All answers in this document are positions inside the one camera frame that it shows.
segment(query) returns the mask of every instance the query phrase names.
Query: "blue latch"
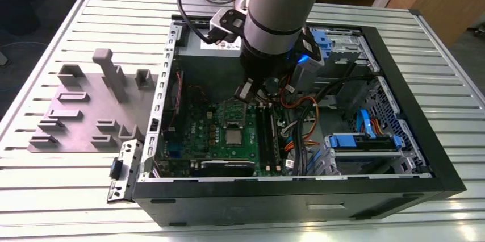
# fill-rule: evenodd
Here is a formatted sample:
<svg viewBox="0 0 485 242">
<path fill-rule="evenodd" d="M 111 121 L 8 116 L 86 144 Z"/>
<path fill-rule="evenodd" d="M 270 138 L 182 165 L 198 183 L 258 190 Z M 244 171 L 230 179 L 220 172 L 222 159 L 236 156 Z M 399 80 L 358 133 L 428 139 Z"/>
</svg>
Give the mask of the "blue latch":
<svg viewBox="0 0 485 242">
<path fill-rule="evenodd" d="M 396 145 L 396 150 L 401 149 L 401 147 L 403 147 L 401 137 L 395 135 L 393 141 L 395 141 L 395 145 Z"/>
<path fill-rule="evenodd" d="M 331 147 L 338 147 L 339 143 L 338 143 L 338 138 L 335 136 L 332 136 L 331 138 L 328 138 L 330 142 L 331 142 Z"/>
<path fill-rule="evenodd" d="M 330 138 L 331 147 L 356 147 L 354 135 L 334 135 Z"/>
<path fill-rule="evenodd" d="M 354 135 L 338 135 L 339 147 L 356 147 L 356 140 Z"/>
</svg>

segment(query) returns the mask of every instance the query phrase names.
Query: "aluminum table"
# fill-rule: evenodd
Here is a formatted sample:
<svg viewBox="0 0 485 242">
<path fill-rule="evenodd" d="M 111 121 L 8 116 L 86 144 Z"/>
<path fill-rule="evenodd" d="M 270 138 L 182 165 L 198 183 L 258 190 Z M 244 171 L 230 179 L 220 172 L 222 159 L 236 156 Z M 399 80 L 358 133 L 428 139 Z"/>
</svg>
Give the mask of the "aluminum table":
<svg viewBox="0 0 485 242">
<path fill-rule="evenodd" d="M 188 14 L 220 6 L 184 0 Z M 111 48 L 124 73 L 158 73 L 176 0 L 78 0 L 0 122 L 0 237 L 107 241 L 485 240 L 485 99 L 429 25 L 408 10 L 316 4 L 311 22 L 377 28 L 468 191 L 383 220 L 162 228 L 138 204 L 106 203 L 115 153 L 31 153 L 63 64 L 99 73 Z"/>
</svg>

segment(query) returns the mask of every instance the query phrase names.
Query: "chip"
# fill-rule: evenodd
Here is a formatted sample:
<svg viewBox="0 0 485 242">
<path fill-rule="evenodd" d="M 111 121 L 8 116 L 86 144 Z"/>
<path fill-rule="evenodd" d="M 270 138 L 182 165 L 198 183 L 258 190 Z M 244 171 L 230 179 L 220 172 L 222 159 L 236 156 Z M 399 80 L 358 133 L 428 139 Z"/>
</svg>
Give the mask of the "chip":
<svg viewBox="0 0 485 242">
<path fill-rule="evenodd" d="M 242 145 L 243 144 L 243 132 L 240 130 L 226 131 L 226 144 Z"/>
</svg>

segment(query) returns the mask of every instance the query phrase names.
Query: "blue led light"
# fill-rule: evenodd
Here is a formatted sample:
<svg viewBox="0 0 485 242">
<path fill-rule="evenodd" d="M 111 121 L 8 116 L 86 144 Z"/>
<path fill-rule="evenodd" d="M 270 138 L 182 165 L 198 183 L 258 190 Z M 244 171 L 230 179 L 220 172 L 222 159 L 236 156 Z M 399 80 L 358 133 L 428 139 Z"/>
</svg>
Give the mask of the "blue led light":
<svg viewBox="0 0 485 242">
<path fill-rule="evenodd" d="M 300 64 L 300 63 L 307 62 L 310 60 L 310 58 L 311 57 L 308 55 L 303 55 L 302 58 L 300 58 L 300 60 L 298 61 L 298 63 Z"/>
</svg>

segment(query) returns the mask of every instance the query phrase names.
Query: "green circuit board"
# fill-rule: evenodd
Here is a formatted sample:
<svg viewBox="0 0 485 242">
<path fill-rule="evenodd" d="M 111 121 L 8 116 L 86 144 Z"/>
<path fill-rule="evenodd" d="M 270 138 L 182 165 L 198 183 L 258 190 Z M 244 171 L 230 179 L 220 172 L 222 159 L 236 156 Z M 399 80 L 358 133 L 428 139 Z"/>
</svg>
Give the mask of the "green circuit board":
<svg viewBox="0 0 485 242">
<path fill-rule="evenodd" d="M 256 105 L 235 99 L 190 103 L 183 137 L 167 141 L 159 153 L 162 176 L 192 177 L 194 167 L 203 161 L 250 161 L 255 163 L 254 176 L 284 176 L 286 169 L 276 171 L 260 164 L 259 112 Z"/>
<path fill-rule="evenodd" d="M 242 159 L 258 163 L 255 111 L 255 106 L 243 103 L 191 105 L 182 158 Z M 240 135 L 240 144 L 228 143 L 231 134 Z"/>
</svg>

